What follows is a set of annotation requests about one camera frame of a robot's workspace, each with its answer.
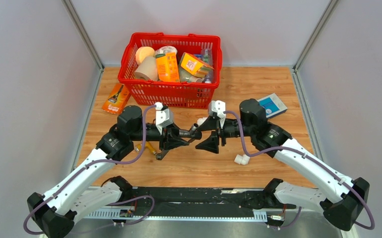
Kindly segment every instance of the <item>blue box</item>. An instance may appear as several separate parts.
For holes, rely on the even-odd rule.
[[[275,117],[287,111],[287,106],[284,105],[282,100],[280,100],[275,93],[258,99],[257,101],[263,108],[265,108],[267,118]]]

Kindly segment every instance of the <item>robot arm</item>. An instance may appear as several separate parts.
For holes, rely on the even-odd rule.
[[[201,132],[196,131],[196,128],[192,127],[192,130],[187,131],[177,127],[168,107],[161,103],[157,103],[155,107],[158,116],[156,123],[147,124],[142,121],[139,107],[126,107],[118,116],[117,124],[102,137],[81,165],[45,193],[33,193],[29,196],[27,203],[32,218],[49,238],[65,237],[79,220],[92,211],[131,198],[128,196],[128,190],[132,186],[122,177],[115,177],[101,188],[82,194],[115,164],[133,162],[121,162],[133,150],[132,141],[141,141],[146,137],[146,141],[159,141],[160,149],[168,151],[189,145],[182,137],[201,139]]]
[[[363,178],[352,180],[349,176],[343,175],[319,160],[292,138],[291,134],[268,122],[265,109],[255,99],[241,102],[239,108],[240,121],[226,119],[223,126],[221,117],[216,113],[211,114],[199,127],[200,130],[212,130],[211,136],[198,144],[196,149],[219,153],[220,139],[224,146],[226,138],[251,137],[252,144],[260,153],[265,151],[270,157],[293,167],[317,187],[312,189],[295,186],[275,178],[265,188],[271,196],[283,204],[295,204],[323,213],[334,226],[341,230],[350,230],[363,210],[363,205],[343,183],[356,191],[364,201],[368,197],[369,183]]]
[[[194,124],[190,130],[175,125],[168,107],[161,103],[153,107],[157,110],[155,123],[143,122],[139,107],[126,107],[118,116],[117,123],[80,166],[44,194],[33,193],[27,199],[31,213],[24,222],[25,229],[28,230],[27,221],[32,217],[49,238],[66,236],[74,224],[90,212],[131,198],[129,189],[132,186],[122,177],[113,178],[100,189],[82,194],[115,164],[130,164],[139,158],[141,154],[132,161],[121,161],[133,150],[133,141],[159,141],[162,153],[157,159],[161,160],[169,150],[200,140],[201,132],[207,130],[212,131],[210,137],[199,143],[196,149],[219,153],[220,139],[224,146],[227,138],[249,136],[260,153],[265,151],[272,158],[290,165],[317,186],[317,189],[299,187],[275,178],[264,191],[279,202],[322,212],[333,225],[345,231],[350,230],[363,210],[362,202],[367,200],[369,183],[362,178],[352,180],[309,153],[284,129],[267,122],[264,108],[254,99],[240,104],[239,120],[227,119],[225,103],[212,101],[206,121],[201,126]],[[326,173],[324,168],[334,174]],[[352,191],[361,196],[362,201]]]

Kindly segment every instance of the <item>red basket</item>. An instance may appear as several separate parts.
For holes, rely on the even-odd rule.
[[[139,47],[150,46],[155,50],[162,46],[174,46],[178,57],[184,52],[200,54],[201,49],[212,49],[214,74],[212,83],[171,83],[162,81],[146,81],[134,79],[134,71],[138,65],[135,62],[135,52]],[[118,80],[123,83],[131,95],[141,105],[152,105],[162,102],[167,106],[206,109],[213,97],[214,90],[220,83],[222,68],[222,51],[218,36],[202,36],[188,34],[187,36],[165,35],[163,33],[134,33],[124,51]]]

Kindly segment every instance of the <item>white wall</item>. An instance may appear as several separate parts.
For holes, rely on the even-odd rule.
[[[371,184],[360,237],[382,237],[382,1],[340,1],[300,74],[325,160]]]
[[[218,35],[223,65],[294,64],[329,0],[72,0],[105,65],[134,32]]]
[[[60,0],[0,0],[0,238],[31,237],[26,199],[67,175],[98,75]]]

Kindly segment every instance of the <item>orange packet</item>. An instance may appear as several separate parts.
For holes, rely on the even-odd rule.
[[[175,52],[156,55],[156,65],[160,80],[179,83],[178,63]]]
[[[117,83],[112,89],[109,98],[103,103],[102,110],[119,115],[123,111],[130,96],[131,94],[127,87],[122,83]]]

